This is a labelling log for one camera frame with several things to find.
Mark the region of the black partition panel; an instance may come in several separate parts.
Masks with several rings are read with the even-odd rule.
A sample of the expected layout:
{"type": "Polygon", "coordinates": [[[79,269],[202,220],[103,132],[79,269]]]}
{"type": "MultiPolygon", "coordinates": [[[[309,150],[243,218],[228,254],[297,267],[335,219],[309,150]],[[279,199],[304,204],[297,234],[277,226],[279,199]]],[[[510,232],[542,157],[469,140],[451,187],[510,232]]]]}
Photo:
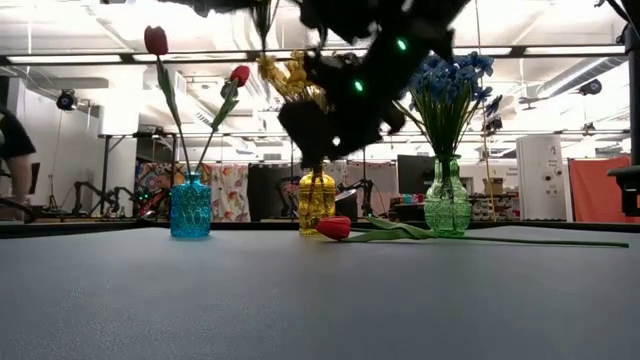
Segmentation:
{"type": "Polygon", "coordinates": [[[297,211],[294,196],[301,176],[282,164],[250,164],[247,196],[252,222],[290,218],[297,211]]]}

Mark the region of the red artificial tulip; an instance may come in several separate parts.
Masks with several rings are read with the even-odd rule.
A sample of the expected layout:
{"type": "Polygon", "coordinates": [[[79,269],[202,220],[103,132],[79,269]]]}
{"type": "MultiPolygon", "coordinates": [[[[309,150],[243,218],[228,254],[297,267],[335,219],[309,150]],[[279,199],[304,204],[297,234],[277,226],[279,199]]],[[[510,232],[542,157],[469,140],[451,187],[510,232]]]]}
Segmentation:
{"type": "Polygon", "coordinates": [[[222,122],[228,117],[229,113],[236,107],[239,103],[238,97],[238,89],[243,87],[248,81],[250,76],[250,69],[248,66],[239,65],[237,66],[229,75],[229,78],[225,81],[224,85],[220,90],[220,96],[223,98],[223,103],[219,108],[218,113],[215,115],[212,123],[210,124],[211,132],[207,138],[205,143],[205,147],[200,155],[198,163],[196,165],[196,169],[203,164],[205,155],[210,146],[211,140],[213,139],[213,135],[218,131],[222,122]]]}
{"type": "Polygon", "coordinates": [[[413,225],[391,222],[389,220],[369,217],[367,221],[373,229],[360,229],[360,235],[351,235],[353,230],[351,220],[344,216],[335,216],[321,219],[316,225],[316,231],[332,240],[339,242],[366,243],[375,241],[396,241],[401,239],[427,240],[427,239],[454,239],[462,241],[484,241],[496,243],[512,243],[527,245],[559,245],[559,246],[593,246],[593,247],[613,247],[629,248],[628,243],[623,242],[585,242],[571,240],[520,240],[506,239],[486,236],[468,236],[462,233],[454,235],[439,235],[432,230],[425,230],[413,225]]]}
{"type": "Polygon", "coordinates": [[[168,39],[165,30],[161,26],[147,26],[144,30],[144,44],[147,52],[155,56],[158,84],[164,94],[166,104],[183,143],[182,121],[176,104],[174,87],[171,83],[169,72],[161,59],[162,56],[168,54],[168,39]]]}

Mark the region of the long ceiling light bar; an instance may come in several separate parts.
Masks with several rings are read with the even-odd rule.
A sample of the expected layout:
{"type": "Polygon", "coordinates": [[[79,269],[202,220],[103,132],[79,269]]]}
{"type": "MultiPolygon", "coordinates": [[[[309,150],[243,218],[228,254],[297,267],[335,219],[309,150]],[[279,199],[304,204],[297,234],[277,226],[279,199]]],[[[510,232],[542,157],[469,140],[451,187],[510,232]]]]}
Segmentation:
{"type": "MultiPolygon", "coordinates": [[[[471,52],[497,59],[518,58],[586,58],[613,57],[626,53],[623,45],[512,45],[498,47],[456,47],[453,54],[462,56],[471,52]]],[[[174,52],[162,56],[169,63],[240,63],[253,62],[261,55],[259,50],[220,50],[174,52]]],[[[151,64],[155,56],[148,53],[68,53],[68,54],[25,54],[0,55],[0,66],[97,66],[97,65],[138,65],[151,64]]]]}

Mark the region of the black monitor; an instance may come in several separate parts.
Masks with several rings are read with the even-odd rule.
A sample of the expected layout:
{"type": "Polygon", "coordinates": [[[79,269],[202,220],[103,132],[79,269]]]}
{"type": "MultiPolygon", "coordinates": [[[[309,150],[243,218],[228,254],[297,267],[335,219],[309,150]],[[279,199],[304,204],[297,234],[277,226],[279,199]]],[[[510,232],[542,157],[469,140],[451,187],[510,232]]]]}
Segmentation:
{"type": "Polygon", "coordinates": [[[435,176],[435,158],[419,155],[397,157],[400,194],[425,194],[435,176]]]}

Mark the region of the green glass vase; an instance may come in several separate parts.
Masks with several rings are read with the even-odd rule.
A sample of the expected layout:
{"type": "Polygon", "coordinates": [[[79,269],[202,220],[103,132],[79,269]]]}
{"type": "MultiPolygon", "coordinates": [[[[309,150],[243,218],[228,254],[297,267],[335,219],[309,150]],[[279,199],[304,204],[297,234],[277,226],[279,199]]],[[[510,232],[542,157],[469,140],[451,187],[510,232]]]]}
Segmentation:
{"type": "Polygon", "coordinates": [[[435,160],[434,179],[425,194],[425,221],[438,236],[462,236],[471,220],[471,204],[460,180],[458,159],[458,155],[452,155],[435,160]]]}

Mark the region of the thin brown pole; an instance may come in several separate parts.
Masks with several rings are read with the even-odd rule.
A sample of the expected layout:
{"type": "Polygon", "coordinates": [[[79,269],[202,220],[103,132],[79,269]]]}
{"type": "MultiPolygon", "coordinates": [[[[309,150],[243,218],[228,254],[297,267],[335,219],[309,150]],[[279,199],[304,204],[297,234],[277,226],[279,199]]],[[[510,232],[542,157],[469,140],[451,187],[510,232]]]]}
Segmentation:
{"type": "MultiPolygon", "coordinates": [[[[478,54],[479,55],[483,55],[482,44],[481,44],[479,0],[473,0],[473,3],[474,3],[475,17],[476,17],[476,33],[477,33],[478,54]]],[[[482,145],[481,154],[482,154],[482,160],[483,160],[484,165],[485,165],[485,173],[486,173],[486,178],[485,179],[487,180],[487,185],[488,185],[488,189],[489,189],[490,217],[491,217],[491,221],[495,222],[497,220],[497,215],[496,215],[496,212],[495,212],[495,199],[494,199],[494,193],[493,193],[493,188],[492,188],[492,177],[491,177],[491,174],[490,174],[489,149],[488,149],[488,144],[487,144],[488,135],[487,135],[487,130],[486,130],[487,115],[486,115],[486,110],[484,109],[485,102],[483,102],[482,104],[483,104],[483,110],[482,110],[482,118],[483,118],[483,122],[482,122],[482,139],[483,139],[483,145],[482,145]]]]}

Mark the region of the yellow glass vase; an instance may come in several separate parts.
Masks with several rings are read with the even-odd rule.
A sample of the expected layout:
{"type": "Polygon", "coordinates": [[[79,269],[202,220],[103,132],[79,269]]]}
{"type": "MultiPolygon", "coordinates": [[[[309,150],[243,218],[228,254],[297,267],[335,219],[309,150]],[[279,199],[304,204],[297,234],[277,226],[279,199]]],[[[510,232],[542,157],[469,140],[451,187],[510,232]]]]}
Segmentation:
{"type": "Polygon", "coordinates": [[[323,165],[317,165],[299,181],[298,219],[302,235],[316,235],[317,224],[335,215],[336,183],[323,165]]]}

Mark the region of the floral curtain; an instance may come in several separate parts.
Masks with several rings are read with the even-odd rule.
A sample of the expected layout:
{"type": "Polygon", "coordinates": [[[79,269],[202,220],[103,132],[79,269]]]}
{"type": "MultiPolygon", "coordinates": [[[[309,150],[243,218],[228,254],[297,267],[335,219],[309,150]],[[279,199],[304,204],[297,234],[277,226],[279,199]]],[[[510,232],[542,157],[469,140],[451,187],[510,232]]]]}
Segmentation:
{"type": "MultiPolygon", "coordinates": [[[[211,187],[211,220],[213,222],[249,222],[248,166],[240,164],[203,164],[197,171],[201,183],[211,187]]],[[[140,213],[154,211],[159,217],[169,217],[171,183],[183,184],[185,164],[177,164],[171,173],[171,163],[138,163],[135,184],[147,192],[140,201],[140,213]]]]}

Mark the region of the black cylinder speaker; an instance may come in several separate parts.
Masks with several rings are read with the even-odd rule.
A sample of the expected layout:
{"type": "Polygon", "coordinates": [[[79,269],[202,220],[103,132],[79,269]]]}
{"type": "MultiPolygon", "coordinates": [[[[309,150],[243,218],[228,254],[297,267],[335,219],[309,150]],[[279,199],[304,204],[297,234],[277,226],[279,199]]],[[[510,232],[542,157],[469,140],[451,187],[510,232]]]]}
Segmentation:
{"type": "Polygon", "coordinates": [[[356,189],[345,190],[336,195],[335,215],[347,217],[352,222],[356,222],[358,220],[358,202],[356,189]]]}

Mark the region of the white cabinet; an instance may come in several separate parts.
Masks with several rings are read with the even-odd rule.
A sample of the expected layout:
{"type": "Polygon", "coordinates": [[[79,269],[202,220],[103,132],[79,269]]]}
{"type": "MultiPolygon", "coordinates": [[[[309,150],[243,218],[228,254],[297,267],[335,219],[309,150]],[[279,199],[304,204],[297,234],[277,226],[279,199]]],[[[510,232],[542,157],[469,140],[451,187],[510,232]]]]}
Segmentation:
{"type": "Polygon", "coordinates": [[[559,135],[529,135],[516,141],[520,218],[565,221],[565,171],[559,135]]]}

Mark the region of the blue glass vase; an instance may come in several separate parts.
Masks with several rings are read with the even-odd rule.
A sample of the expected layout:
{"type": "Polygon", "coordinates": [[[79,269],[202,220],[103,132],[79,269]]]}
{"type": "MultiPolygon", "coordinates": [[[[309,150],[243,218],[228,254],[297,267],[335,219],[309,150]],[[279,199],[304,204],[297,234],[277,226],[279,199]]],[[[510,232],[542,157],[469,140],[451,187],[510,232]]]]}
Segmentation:
{"type": "Polygon", "coordinates": [[[211,187],[199,172],[189,172],[182,184],[171,188],[170,232],[178,238],[202,238],[211,227],[211,187]]]}

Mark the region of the black upright post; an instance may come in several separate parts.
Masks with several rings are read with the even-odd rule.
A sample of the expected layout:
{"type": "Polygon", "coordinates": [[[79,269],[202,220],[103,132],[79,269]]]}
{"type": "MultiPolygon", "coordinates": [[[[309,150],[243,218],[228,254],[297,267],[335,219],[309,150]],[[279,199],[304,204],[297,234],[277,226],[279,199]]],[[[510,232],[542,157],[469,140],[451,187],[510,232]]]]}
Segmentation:
{"type": "Polygon", "coordinates": [[[640,166],[640,0],[619,0],[628,18],[625,41],[629,61],[631,162],[640,166]]]}

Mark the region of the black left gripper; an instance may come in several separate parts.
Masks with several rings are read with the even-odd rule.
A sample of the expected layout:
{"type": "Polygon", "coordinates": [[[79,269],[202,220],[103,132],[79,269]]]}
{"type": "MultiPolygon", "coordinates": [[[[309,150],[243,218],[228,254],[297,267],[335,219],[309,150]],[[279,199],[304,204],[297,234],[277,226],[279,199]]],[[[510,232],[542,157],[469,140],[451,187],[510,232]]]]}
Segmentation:
{"type": "Polygon", "coordinates": [[[278,120],[301,151],[301,166],[336,160],[380,139],[380,106],[360,73],[362,58],[353,52],[323,56],[307,53],[304,69],[324,89],[329,111],[313,100],[284,104],[278,120]]]}

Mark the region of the black clamp bracket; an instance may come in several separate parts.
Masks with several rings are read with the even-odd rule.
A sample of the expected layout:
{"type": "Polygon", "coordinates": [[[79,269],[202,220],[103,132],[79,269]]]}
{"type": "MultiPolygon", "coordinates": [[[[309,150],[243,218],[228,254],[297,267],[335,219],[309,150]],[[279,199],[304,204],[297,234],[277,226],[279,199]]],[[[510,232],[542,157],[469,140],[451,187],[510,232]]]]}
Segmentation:
{"type": "Polygon", "coordinates": [[[629,217],[640,217],[640,165],[610,169],[607,175],[616,179],[621,191],[622,212],[629,217]]]}

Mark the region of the orange partition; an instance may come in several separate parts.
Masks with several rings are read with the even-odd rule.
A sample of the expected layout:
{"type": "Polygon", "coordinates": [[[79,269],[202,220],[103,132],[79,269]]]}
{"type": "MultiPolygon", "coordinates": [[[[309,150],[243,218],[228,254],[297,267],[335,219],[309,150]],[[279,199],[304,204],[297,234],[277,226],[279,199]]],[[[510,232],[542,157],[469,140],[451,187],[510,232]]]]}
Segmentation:
{"type": "Polygon", "coordinates": [[[630,165],[629,157],[569,162],[569,177],[576,222],[638,223],[622,212],[621,191],[607,172],[630,165]]]}

